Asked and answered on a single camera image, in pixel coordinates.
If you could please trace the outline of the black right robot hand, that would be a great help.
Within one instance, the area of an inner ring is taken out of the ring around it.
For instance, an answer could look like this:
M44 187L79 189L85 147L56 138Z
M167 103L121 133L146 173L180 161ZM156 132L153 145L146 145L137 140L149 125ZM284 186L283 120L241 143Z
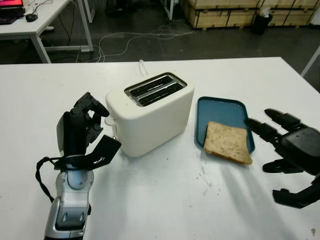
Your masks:
M267 123L253 118L244 122L246 126L259 135L264 141L271 143L274 150L282 158L263 165L266 173L301 173L307 172L316 176L320 173L320 132L301 122L290 113L283 113L273 108L264 112L271 120L287 131L279 134Z

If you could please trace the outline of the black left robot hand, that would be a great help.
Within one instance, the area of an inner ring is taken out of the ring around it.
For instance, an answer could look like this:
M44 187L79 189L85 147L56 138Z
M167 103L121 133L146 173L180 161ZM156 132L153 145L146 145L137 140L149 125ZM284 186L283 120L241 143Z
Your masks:
M109 111L86 92L58 121L56 133L60 154L63 157L85 155L89 144L103 130L101 118L109 115Z

